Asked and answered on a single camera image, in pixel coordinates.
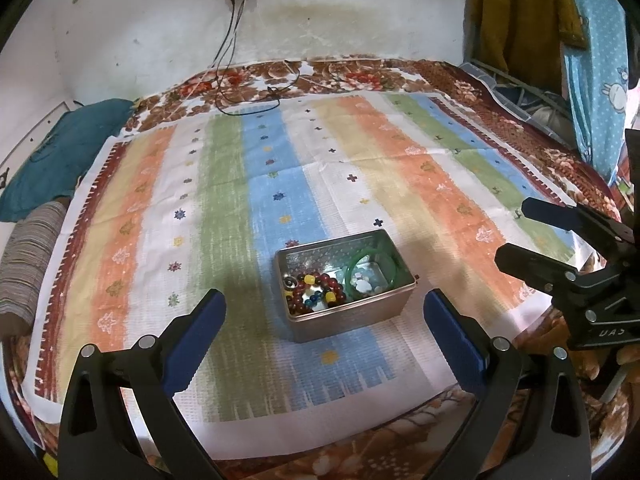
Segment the grey striped pillow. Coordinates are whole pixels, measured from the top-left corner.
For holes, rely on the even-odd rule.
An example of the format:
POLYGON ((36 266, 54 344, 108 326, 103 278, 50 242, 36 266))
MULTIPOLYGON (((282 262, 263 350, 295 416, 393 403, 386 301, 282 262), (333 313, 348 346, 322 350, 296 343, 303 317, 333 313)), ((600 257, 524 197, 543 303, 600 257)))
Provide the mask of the grey striped pillow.
POLYGON ((70 200, 59 197, 17 222, 1 258, 1 339, 28 335, 70 200))

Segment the silver metal tin box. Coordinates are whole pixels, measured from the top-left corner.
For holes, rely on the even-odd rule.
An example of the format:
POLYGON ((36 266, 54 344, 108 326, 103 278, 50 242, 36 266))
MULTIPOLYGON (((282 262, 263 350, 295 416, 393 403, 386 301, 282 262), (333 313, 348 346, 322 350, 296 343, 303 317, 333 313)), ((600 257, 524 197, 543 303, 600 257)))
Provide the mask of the silver metal tin box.
POLYGON ((416 277, 383 229, 285 248, 273 264, 296 342, 394 318, 416 288, 416 277))

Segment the striped colourful cloth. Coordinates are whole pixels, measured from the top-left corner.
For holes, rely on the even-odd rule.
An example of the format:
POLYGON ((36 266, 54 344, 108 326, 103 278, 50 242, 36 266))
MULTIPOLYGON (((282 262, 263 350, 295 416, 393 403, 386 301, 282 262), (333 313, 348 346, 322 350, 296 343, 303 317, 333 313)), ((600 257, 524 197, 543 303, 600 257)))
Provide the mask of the striped colourful cloth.
POLYGON ((549 300, 500 273, 512 243, 582 266, 576 235, 526 219, 567 195, 439 92, 356 92, 207 114, 109 140, 77 191, 40 292, 23 392, 56 424, 80 348, 131 346, 212 288, 224 326, 176 403, 216 460, 318 448, 387 422, 454 378, 422 318, 438 287, 517 335, 549 300), (296 342, 286 271, 341 276, 360 234, 407 263, 401 314, 296 342))

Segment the mustard yellow garment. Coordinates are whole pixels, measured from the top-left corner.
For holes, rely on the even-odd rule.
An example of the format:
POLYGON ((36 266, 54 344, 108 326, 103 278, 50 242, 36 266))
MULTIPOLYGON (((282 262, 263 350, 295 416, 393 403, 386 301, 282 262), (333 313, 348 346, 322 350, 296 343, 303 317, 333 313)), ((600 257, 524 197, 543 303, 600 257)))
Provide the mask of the mustard yellow garment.
POLYGON ((469 0, 473 58, 542 90, 562 90, 561 48, 587 40, 575 0, 469 0))

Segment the blue dotted cloth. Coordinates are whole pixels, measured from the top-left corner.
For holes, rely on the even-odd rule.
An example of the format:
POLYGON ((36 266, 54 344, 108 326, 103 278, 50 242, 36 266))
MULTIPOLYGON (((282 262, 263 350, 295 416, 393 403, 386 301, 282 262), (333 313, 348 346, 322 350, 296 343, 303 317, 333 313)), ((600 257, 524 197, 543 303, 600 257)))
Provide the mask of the blue dotted cloth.
POLYGON ((612 183, 624 144, 628 80, 626 14, 617 0, 574 0, 584 50, 566 47, 564 65, 576 145, 612 183))

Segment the grey patterned cloth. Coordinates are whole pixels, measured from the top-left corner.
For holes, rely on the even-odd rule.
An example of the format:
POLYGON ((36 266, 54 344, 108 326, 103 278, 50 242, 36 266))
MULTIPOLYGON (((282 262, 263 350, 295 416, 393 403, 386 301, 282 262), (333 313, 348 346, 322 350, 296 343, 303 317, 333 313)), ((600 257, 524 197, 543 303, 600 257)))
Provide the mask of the grey patterned cloth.
POLYGON ((564 148, 577 150, 570 103, 562 96, 524 84, 523 81, 477 60, 463 62, 460 68, 482 82, 512 115, 524 120, 564 148))

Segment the teal pillow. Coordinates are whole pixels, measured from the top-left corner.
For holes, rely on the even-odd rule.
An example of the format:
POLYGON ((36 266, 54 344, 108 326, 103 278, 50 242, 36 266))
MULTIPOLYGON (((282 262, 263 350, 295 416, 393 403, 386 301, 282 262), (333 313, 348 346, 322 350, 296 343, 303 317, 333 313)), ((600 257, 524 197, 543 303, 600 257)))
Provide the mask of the teal pillow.
POLYGON ((133 112, 133 102, 108 99, 65 113, 2 192, 1 220, 23 220, 50 200, 72 196, 77 179, 133 112))

